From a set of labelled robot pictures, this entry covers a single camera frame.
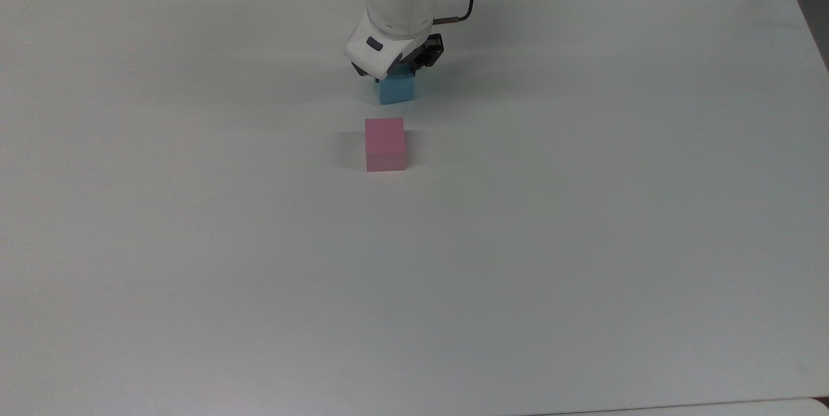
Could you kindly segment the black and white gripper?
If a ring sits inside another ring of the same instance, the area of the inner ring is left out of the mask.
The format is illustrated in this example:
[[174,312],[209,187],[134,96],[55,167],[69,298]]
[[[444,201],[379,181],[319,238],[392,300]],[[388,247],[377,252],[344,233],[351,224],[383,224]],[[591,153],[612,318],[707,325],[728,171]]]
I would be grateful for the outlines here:
[[[432,33],[426,38],[426,41],[419,47],[414,48],[412,52],[405,56],[400,56],[396,59],[387,71],[388,76],[400,75],[403,73],[411,73],[416,75],[422,68],[432,67],[438,62],[438,59],[443,55],[444,42],[440,33]],[[352,67],[360,77],[370,76],[367,71],[352,62]]]

